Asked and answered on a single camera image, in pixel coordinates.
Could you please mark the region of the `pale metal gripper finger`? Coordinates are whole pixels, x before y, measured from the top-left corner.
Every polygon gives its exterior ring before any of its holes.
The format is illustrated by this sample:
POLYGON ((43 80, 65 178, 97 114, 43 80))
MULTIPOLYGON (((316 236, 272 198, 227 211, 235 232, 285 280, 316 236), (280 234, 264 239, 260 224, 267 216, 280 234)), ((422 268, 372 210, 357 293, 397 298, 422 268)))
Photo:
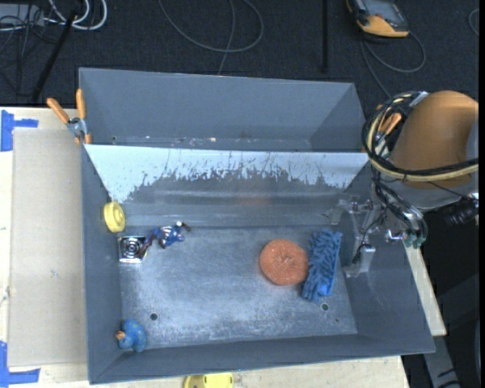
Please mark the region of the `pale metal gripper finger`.
POLYGON ((356 249, 356 254, 352 257, 351 263, 344 267, 344 275, 347 278, 354 278, 367 273, 375 254, 376 247, 370 243, 361 244, 356 249))
POLYGON ((350 199, 339 199, 335 205, 326 211, 326 217, 328 224, 336 226, 340 223, 343 215, 347 214, 359 214, 368 209, 366 201, 358 200, 355 197, 350 199))

